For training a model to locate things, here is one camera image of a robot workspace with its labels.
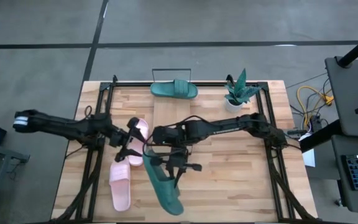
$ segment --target butcher block tabletop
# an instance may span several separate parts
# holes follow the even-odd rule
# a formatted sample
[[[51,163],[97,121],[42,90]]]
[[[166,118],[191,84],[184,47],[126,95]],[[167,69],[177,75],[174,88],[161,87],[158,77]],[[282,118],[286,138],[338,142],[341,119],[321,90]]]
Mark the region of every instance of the butcher block tabletop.
[[[262,82],[268,83],[277,127],[293,128],[284,81]],[[75,119],[85,117],[85,108],[88,105],[96,107],[100,83],[84,82]],[[268,110],[264,93],[261,93],[266,112]],[[224,109],[225,94],[227,90],[223,86],[199,86],[196,98],[178,100],[153,96],[147,86],[114,87],[110,108],[112,123],[127,131],[126,124],[129,119],[143,118],[149,124],[151,133],[155,126],[176,123],[190,115],[216,121],[258,112],[254,96],[240,112],[227,112]],[[67,154],[79,147],[81,146],[78,142],[70,141]],[[109,169],[118,150],[109,145],[104,147],[94,222],[277,221],[264,142],[245,131],[210,136],[193,146],[189,163],[201,164],[203,170],[197,172],[188,169],[181,177],[178,183],[181,193],[179,199],[185,211],[178,216],[170,215],[161,208],[143,165],[131,167],[130,209],[125,212],[115,211],[109,186]],[[61,215],[80,190],[86,152],[87,149],[81,149],[65,159],[52,218]],[[283,157],[291,191],[302,206],[317,217],[301,151],[287,147],[283,150]],[[88,212],[89,194],[90,191],[85,198],[84,217]],[[281,190],[280,200],[284,214],[287,214],[285,197]]]

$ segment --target green slide sandal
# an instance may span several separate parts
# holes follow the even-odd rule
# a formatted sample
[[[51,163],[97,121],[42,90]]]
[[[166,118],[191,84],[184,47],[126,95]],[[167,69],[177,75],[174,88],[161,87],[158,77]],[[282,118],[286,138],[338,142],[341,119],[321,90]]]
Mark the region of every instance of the green slide sandal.
[[[167,83],[153,83],[150,90],[155,96],[179,99],[193,99],[198,94],[196,85],[179,79]]]
[[[155,155],[153,150],[147,151],[147,155]],[[179,188],[174,188],[175,180],[167,177],[160,166],[152,166],[151,158],[143,154],[144,167],[149,175],[155,194],[161,207],[171,215],[180,215],[184,208],[179,201]]]

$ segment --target slide sandal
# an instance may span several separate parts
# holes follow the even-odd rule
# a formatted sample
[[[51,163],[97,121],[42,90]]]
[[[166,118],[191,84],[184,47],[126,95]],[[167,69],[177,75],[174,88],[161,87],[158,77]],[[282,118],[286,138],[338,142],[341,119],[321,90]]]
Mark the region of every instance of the slide sandal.
[[[179,79],[167,83],[153,83],[150,90],[155,96],[179,99],[193,99],[198,94],[196,85]]]
[[[147,151],[147,155],[155,155],[153,150]],[[179,188],[174,188],[175,180],[167,177],[160,166],[152,166],[151,158],[143,155],[144,167],[153,185],[161,207],[171,215],[180,215],[184,208],[179,201]]]
[[[114,209],[118,212],[128,210],[131,206],[131,167],[128,159],[112,162],[109,184]]]
[[[139,118],[136,127],[140,129],[140,133],[143,135],[144,139],[149,137],[149,125],[147,125],[147,122],[144,119]],[[127,149],[133,149],[140,154],[143,154],[142,148],[143,143],[137,138],[133,138],[127,146]],[[128,156],[128,160],[129,164],[132,166],[140,166],[143,163],[143,159],[139,156]]]

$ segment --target white pot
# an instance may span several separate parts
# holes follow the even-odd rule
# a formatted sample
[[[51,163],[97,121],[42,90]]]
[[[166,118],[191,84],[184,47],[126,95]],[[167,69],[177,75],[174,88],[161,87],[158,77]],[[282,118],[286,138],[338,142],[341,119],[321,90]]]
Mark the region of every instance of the white pot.
[[[229,102],[228,99],[226,99],[226,98],[224,99],[224,107],[230,113],[236,113],[236,112],[240,111],[242,108],[242,105],[244,105],[244,103],[241,103],[240,105],[233,105]]]

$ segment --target pink slide sandal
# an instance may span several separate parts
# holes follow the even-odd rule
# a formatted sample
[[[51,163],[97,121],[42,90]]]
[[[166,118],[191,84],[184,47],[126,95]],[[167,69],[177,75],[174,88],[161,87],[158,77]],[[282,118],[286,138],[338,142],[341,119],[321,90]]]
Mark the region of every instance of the pink slide sandal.
[[[149,137],[149,125],[147,125],[147,122],[144,119],[139,118],[139,122],[137,123],[136,127],[140,129],[140,133],[142,133],[144,139],[147,139]],[[138,153],[143,154],[143,143],[136,138],[132,139],[132,141],[128,144],[127,148],[133,149]],[[142,157],[129,156],[128,159],[129,164],[132,166],[140,166],[143,164]]]
[[[131,167],[127,158],[112,162],[109,184],[114,209],[118,212],[128,210],[131,206]]]

